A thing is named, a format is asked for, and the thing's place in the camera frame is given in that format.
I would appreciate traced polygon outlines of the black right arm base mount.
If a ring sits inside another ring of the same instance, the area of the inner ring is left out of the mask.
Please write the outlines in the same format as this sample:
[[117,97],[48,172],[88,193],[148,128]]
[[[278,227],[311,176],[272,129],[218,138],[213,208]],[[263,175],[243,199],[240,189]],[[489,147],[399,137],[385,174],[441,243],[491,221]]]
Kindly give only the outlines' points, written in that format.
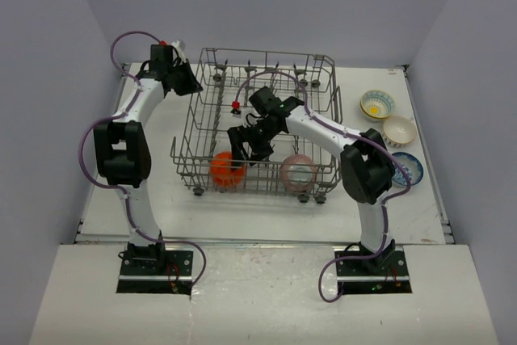
[[405,251],[394,252],[375,269],[359,260],[339,260],[335,264],[338,290],[345,295],[410,294],[413,292]]

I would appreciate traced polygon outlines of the floral white bowl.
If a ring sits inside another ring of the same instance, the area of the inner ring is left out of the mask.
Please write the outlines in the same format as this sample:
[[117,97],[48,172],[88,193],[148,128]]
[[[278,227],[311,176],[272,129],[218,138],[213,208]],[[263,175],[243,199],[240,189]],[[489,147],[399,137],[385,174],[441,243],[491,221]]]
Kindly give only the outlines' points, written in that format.
[[359,107],[368,120],[377,122],[388,119],[395,112],[396,102],[383,90],[367,90],[359,99]]

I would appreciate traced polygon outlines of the beige white bowl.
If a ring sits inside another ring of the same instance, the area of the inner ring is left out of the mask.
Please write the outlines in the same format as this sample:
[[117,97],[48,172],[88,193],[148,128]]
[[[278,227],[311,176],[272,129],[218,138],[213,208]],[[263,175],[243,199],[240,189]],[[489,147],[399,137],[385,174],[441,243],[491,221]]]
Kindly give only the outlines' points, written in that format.
[[415,125],[401,116],[391,116],[382,124],[382,137],[386,145],[402,148],[412,143],[418,135]]

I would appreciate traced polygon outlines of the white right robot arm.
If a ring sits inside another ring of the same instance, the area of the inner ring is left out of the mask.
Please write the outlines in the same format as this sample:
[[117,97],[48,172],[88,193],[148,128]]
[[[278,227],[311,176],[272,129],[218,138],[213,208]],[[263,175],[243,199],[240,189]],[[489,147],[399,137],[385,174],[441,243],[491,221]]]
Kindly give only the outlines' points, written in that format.
[[359,209],[360,254],[353,259],[368,274],[381,273],[394,251],[386,193],[395,169],[380,133],[344,127],[311,110],[304,100],[293,96],[282,100],[266,86],[254,92],[250,102],[258,113],[255,123],[227,130],[233,166],[268,158],[273,154],[271,140],[281,133],[311,141],[337,158],[344,190]]

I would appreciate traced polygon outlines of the blue patterned bowl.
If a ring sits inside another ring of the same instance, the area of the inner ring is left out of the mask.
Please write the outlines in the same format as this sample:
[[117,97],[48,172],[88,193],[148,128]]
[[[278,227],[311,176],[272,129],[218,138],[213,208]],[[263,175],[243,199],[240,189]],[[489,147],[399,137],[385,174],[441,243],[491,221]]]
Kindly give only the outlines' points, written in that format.
[[[415,186],[422,181],[424,176],[424,169],[422,163],[414,155],[408,154],[406,152],[396,152],[393,153],[393,157],[405,169],[410,178],[411,186]],[[407,182],[405,176],[396,165],[394,165],[394,167],[395,174],[392,178],[392,182],[398,186],[406,187]]]

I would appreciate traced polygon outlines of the grey wire dish rack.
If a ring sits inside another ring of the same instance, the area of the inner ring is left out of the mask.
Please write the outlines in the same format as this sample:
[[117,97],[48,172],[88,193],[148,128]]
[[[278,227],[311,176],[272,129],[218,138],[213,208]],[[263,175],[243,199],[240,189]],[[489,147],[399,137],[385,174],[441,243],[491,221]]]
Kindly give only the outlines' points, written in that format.
[[323,54],[203,48],[183,135],[171,157],[185,186],[207,191],[296,196],[324,204],[341,180],[338,159],[307,138],[276,129],[273,103],[306,101],[341,123],[334,60]]

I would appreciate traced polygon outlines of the pink rimmed white bowl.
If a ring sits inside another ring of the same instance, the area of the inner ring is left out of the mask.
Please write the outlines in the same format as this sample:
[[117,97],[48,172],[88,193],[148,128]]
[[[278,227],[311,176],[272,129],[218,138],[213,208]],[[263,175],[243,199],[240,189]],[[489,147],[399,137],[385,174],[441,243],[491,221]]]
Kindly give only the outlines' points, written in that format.
[[291,193],[309,191],[316,175],[314,161],[304,154],[291,155],[285,158],[280,166],[280,182]]

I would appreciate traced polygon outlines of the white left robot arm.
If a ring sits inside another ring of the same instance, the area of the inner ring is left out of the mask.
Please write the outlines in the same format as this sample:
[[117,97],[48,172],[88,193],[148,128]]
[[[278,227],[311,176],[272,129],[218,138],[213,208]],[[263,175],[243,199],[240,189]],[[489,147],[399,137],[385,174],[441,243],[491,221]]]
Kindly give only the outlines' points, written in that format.
[[145,125],[155,108],[173,91],[178,96],[200,93],[185,55],[185,44],[153,44],[149,60],[136,75],[131,94],[113,118],[94,126],[97,170],[109,187],[120,192],[128,227],[128,258],[151,275],[163,272],[168,255],[162,232],[154,219],[147,179],[152,161]]

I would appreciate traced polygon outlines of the orange bowl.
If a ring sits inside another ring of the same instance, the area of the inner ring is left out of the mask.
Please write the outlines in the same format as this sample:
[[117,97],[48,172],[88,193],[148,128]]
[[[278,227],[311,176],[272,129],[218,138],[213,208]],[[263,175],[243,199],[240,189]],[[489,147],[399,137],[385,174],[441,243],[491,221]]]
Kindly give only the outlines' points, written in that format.
[[218,187],[236,187],[245,177],[246,166],[235,167],[232,163],[230,151],[218,153],[210,161],[209,173]]

